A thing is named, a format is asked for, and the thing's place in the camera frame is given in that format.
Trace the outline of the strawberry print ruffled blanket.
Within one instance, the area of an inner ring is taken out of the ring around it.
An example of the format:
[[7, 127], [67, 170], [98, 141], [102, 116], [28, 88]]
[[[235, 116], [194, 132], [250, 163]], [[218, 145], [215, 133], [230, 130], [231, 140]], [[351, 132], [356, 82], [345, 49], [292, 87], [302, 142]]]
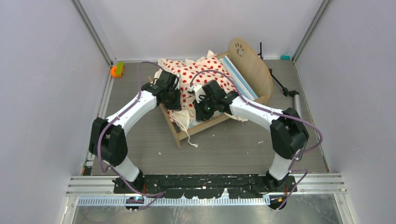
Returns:
[[[236, 90], [235, 86], [231, 84], [231, 82], [228, 80], [228, 78], [230, 78], [234, 82], [231, 75], [229, 74], [229, 72], [225, 70], [224, 65], [216, 57], [216, 54], [214, 54], [210, 50], [208, 51], [206, 57], [201, 57], [196, 61], [190, 59], [179, 61], [179, 60], [160, 58], [158, 59], [158, 64], [161, 67], [165, 68], [166, 71], [170, 71], [171, 73], [174, 74], [181, 74], [180, 102], [182, 109], [180, 111], [182, 111], [183, 109], [187, 110], [190, 113], [190, 115], [192, 115], [193, 118], [196, 118], [196, 111], [193, 107], [193, 101], [196, 98], [194, 95], [191, 95], [187, 92], [188, 87], [190, 86], [190, 82], [192, 82], [193, 85], [196, 84], [204, 85], [211, 80], [215, 80], [221, 86], [221, 88], [225, 90], [226, 93], [228, 93], [229, 91]], [[176, 123], [173, 120], [174, 112], [178, 112], [178, 111], [165, 109], [165, 118], [171, 121], [170, 128], [172, 130], [174, 129], [174, 125], [176, 125]], [[215, 121], [218, 121], [221, 118], [225, 118], [225, 119], [232, 118], [234, 120], [238, 120], [242, 122], [247, 121], [247, 119], [239, 116], [223, 114], [221, 112], [215, 112], [214, 115], [209, 120], [204, 122], [204, 124], [200, 124], [195, 127], [203, 128], [205, 130], [215, 125]], [[177, 144], [179, 144], [180, 140], [183, 138], [182, 134], [186, 134], [187, 139], [190, 139], [191, 135], [196, 134], [197, 131], [195, 130], [195, 127], [188, 129], [188, 131], [192, 131], [192, 134], [187, 132], [182, 132], [180, 130], [180, 132], [177, 133], [177, 139], [176, 139]]]

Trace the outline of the blue striped mattress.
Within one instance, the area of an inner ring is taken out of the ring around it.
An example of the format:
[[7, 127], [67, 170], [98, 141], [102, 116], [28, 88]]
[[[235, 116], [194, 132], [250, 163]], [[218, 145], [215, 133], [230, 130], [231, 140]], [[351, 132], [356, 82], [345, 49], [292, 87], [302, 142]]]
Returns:
[[[237, 70], [237, 68], [231, 62], [231, 59], [228, 56], [224, 56], [219, 61], [224, 65], [225, 70], [229, 72], [232, 79], [234, 80], [234, 83], [244, 97], [250, 100], [256, 100], [259, 98], [259, 96], [254, 92], [253, 88], [250, 87], [247, 80]], [[196, 118], [193, 118], [192, 115], [190, 115], [190, 113], [185, 109], [183, 109], [182, 111], [174, 112], [173, 120], [182, 132], [187, 132], [191, 134], [192, 131], [188, 131], [188, 129], [191, 129], [200, 124], [204, 124], [204, 121], [196, 120]]]

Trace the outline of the wooden pet bed frame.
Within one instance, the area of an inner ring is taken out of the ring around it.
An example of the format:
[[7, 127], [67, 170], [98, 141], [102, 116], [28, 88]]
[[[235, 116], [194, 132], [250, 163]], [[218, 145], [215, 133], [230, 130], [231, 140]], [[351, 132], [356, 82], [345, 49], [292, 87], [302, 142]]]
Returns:
[[[270, 72], [264, 61], [255, 53], [253, 48], [243, 39], [235, 38], [231, 40], [228, 51], [216, 54], [218, 59], [223, 58], [224, 56], [228, 56], [231, 59], [231, 62], [235, 65], [237, 70], [242, 74], [242, 76], [247, 80], [250, 87], [253, 88], [254, 92], [259, 96], [258, 99], [254, 100], [257, 103], [266, 105], [272, 95], [273, 95], [273, 81], [270, 76]], [[228, 80], [235, 86], [236, 89], [238, 87], [236, 84], [228, 78]], [[163, 105], [160, 106], [161, 110], [165, 116], [165, 107]], [[171, 126], [171, 121], [165, 118], [169, 128]], [[228, 119], [221, 118], [218, 121], [215, 121], [215, 125], [226, 121]], [[175, 143], [178, 149], [181, 149], [181, 143], [177, 144], [177, 133], [180, 132], [180, 129], [177, 125], [174, 125], [174, 129], [171, 130], [171, 133], [174, 137]], [[203, 131], [203, 128], [195, 127], [197, 133]], [[187, 139], [186, 134], [182, 134], [182, 139]]]

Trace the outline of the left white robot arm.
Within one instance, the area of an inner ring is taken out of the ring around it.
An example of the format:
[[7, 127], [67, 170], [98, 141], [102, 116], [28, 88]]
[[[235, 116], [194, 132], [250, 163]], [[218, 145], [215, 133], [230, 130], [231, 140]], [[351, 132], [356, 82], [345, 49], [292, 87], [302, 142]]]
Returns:
[[138, 193], [143, 187], [143, 173], [128, 158], [126, 135], [149, 111], [160, 104], [180, 110], [180, 75], [161, 71], [153, 82], [146, 83], [140, 92], [118, 112], [92, 123], [89, 152], [104, 161], [125, 179], [125, 187]]

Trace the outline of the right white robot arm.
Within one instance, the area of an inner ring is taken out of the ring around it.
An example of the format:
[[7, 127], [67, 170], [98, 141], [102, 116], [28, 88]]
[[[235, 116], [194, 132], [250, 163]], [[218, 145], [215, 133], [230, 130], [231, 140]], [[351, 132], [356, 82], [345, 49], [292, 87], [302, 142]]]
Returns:
[[193, 106], [197, 120], [208, 120], [215, 112], [220, 112], [247, 119], [268, 130], [275, 156], [266, 172], [265, 183], [275, 192], [285, 186], [292, 160], [309, 139], [295, 109], [274, 109], [246, 99], [236, 91], [225, 92], [215, 80], [189, 86], [188, 93], [195, 96]]

